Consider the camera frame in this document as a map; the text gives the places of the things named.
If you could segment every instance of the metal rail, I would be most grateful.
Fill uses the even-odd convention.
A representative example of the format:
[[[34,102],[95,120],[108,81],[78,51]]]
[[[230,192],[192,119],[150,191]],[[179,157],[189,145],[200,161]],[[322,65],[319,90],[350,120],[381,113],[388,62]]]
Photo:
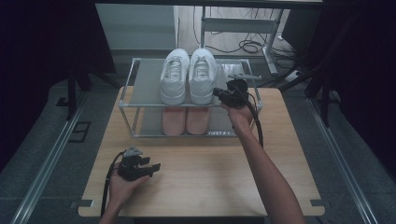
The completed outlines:
[[[164,6],[202,6],[202,7],[261,7],[289,9],[346,8],[351,1],[322,0],[95,0],[102,4],[164,5]]]
[[[46,187],[48,180],[50,179],[50,175],[52,174],[55,165],[57,164],[59,158],[64,151],[64,146],[69,139],[71,132],[78,121],[78,118],[82,112],[83,106],[87,100],[88,93],[82,92],[80,97],[78,98],[78,108],[74,116],[66,122],[64,128],[62,129],[61,134],[59,135],[56,143],[50,150],[47,158],[43,162],[38,174],[35,177],[32,185],[30,186],[29,190],[27,191],[26,195],[23,198],[23,201],[20,204],[20,207],[16,211],[14,218],[12,218],[10,223],[27,223],[32,215],[33,210],[44,190]]]
[[[349,190],[349,193],[352,196],[352,199],[355,201],[356,206],[358,207],[359,212],[361,213],[361,217],[363,218],[364,223],[372,224],[378,223],[375,214],[371,208],[371,205],[367,201],[361,186],[355,179],[355,176],[352,174],[349,166],[347,165],[347,161],[343,156],[343,153],[340,147],[337,145],[331,130],[326,127],[320,118],[320,112],[318,105],[314,102],[313,99],[307,99],[310,108],[315,116],[315,119],[318,123],[320,131],[326,141],[326,144],[329,146],[330,152],[334,158],[334,161],[340,170],[341,176],[344,178],[346,186]]]

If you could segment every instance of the glass shelf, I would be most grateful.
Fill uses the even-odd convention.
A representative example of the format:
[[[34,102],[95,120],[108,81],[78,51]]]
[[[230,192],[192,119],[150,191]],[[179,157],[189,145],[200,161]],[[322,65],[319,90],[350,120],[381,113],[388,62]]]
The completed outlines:
[[[190,98],[189,81],[186,81],[186,99],[181,105],[165,105],[160,97],[160,78],[163,70],[164,59],[133,59],[131,70],[124,86],[120,98],[119,108],[132,137],[168,137],[163,133],[162,118],[163,109],[169,106],[202,107],[196,105]],[[218,72],[216,75],[217,88],[227,90],[226,82],[233,78],[231,75],[248,75],[251,73],[248,60],[216,60]],[[132,80],[135,77],[133,91],[128,91],[132,87]],[[249,80],[253,87],[258,111],[262,109],[262,100],[257,91],[254,80]],[[220,100],[214,97],[212,104],[204,105],[210,107],[209,128],[206,134],[193,135],[187,132],[178,136],[215,136],[215,137],[234,137],[232,125],[227,113],[220,107]]]

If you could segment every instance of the metal frame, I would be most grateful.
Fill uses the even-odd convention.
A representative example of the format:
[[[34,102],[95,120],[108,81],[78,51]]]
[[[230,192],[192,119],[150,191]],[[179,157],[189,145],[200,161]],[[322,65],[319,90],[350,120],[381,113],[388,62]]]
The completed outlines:
[[[335,141],[332,131],[327,127],[327,125],[321,120],[320,111],[318,105],[312,99],[307,99],[307,103],[311,108],[312,113],[315,116],[315,120],[320,128],[320,132],[326,144],[329,147],[330,152],[334,158],[335,164],[337,165],[341,176],[344,178],[346,186],[349,190],[350,195],[352,196],[353,201],[358,207],[359,213],[361,213],[361,218],[364,223],[378,223],[376,220],[374,211],[368,202],[366,196],[364,195],[361,186],[358,184],[358,181],[355,179],[355,176],[352,174],[349,166],[347,165],[347,161],[344,158],[343,153],[341,152],[340,147]]]
[[[70,134],[73,132],[73,129],[78,121],[79,116],[82,113],[85,102],[87,101],[88,93],[82,92],[81,96],[78,98],[78,107],[72,118],[66,122],[64,128],[62,129],[61,134],[56,140],[55,145],[49,152],[49,155],[45,159],[43,165],[41,166],[35,180],[24,196],[20,207],[15,212],[14,218],[12,218],[10,223],[27,223],[30,215],[32,215],[33,210],[35,209],[36,204],[41,196],[41,193],[46,187],[50,175],[52,174],[55,165],[58,163],[59,158],[64,151],[64,146],[69,139]]]
[[[274,60],[271,55],[271,48],[276,38],[277,28],[283,15],[283,9],[280,9],[274,21],[272,20],[245,20],[245,19],[217,19],[207,18],[205,7],[202,7],[201,18],[201,48],[205,46],[205,32],[231,32],[231,33],[257,33],[270,34],[267,46],[262,48],[265,61],[272,76],[277,76]]]
[[[203,7],[262,7],[289,9],[321,9],[328,7],[349,7],[344,1],[322,0],[96,0],[95,3],[164,5],[164,6],[203,6]]]
[[[164,105],[163,103],[147,103],[147,104],[143,104],[141,102],[134,102],[132,99],[130,102],[127,102],[125,100],[125,97],[127,96],[127,89],[129,87],[129,80],[132,76],[139,76],[138,73],[138,69],[134,68],[137,64],[140,64],[140,60],[142,60],[141,58],[133,58],[132,59],[132,65],[131,65],[131,69],[129,72],[129,75],[127,77],[126,83],[124,85],[124,89],[122,91],[121,94],[121,98],[120,98],[120,102],[119,102],[119,109],[121,112],[121,115],[124,119],[124,122],[126,124],[126,127],[128,129],[128,131],[130,132],[130,135],[132,138],[135,137],[169,137],[167,135],[162,134],[158,134],[158,133],[141,133],[139,132],[136,128],[137,128],[137,122],[139,121],[139,115],[141,112],[141,109],[145,109],[145,108],[161,108],[161,107],[168,107],[168,106],[183,106],[183,107],[201,107],[201,105],[195,105],[195,104],[189,104],[189,103],[183,103],[182,105]],[[257,90],[257,86],[255,83],[254,79],[261,79],[260,77],[254,77],[252,72],[251,72],[251,68],[250,68],[250,64],[248,62],[248,60],[246,59],[240,59],[240,60],[232,60],[232,61],[236,61],[236,62],[240,62],[240,65],[242,66],[242,69],[244,69],[244,65],[247,67],[247,73],[244,75],[240,75],[240,76],[232,76],[231,78],[244,78],[246,80],[251,81],[251,85],[254,89],[254,94],[255,94],[255,98],[256,98],[256,106],[258,109],[258,113],[260,113],[262,111],[263,108],[263,103],[262,103],[262,98],[259,95],[259,91]],[[219,103],[212,103],[209,105],[205,105],[207,107],[219,107]],[[126,110],[128,108],[135,108],[136,109],[136,113],[134,115],[134,118],[132,118],[131,120],[129,120],[127,118],[126,115]],[[224,131],[208,131],[207,134],[202,134],[202,135],[191,135],[191,134],[187,134],[184,133],[182,135],[178,135],[176,137],[236,137],[236,135],[234,134],[234,132],[229,132],[228,130],[224,130]]]

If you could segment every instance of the wooden table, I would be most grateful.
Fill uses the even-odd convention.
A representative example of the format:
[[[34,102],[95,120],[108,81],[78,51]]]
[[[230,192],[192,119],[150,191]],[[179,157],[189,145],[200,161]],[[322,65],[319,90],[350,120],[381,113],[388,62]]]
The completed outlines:
[[[311,204],[312,200],[320,200],[320,196],[281,93],[277,89],[259,89],[259,92],[263,101],[260,121],[266,152],[290,183],[304,215],[323,215],[323,206]],[[160,162],[162,166],[134,193],[120,216],[266,215],[237,138],[132,138],[118,108],[120,94],[82,197],[82,200],[93,200],[93,203],[91,207],[78,209],[81,216],[100,216],[108,167],[114,157],[130,145],[141,149],[143,156],[151,157],[151,164]],[[134,118],[134,112],[135,109],[131,108],[127,116]]]

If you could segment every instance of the shoe lace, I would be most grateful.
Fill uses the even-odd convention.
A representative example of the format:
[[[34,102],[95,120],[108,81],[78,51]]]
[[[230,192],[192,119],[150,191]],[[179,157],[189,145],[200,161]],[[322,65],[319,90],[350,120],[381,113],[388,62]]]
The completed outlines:
[[[198,59],[198,61],[195,64],[195,77],[197,78],[208,78],[207,75],[207,70],[208,70],[208,64],[204,58]]]
[[[180,59],[174,58],[169,64],[168,77],[171,79],[180,79],[181,77],[181,62]]]

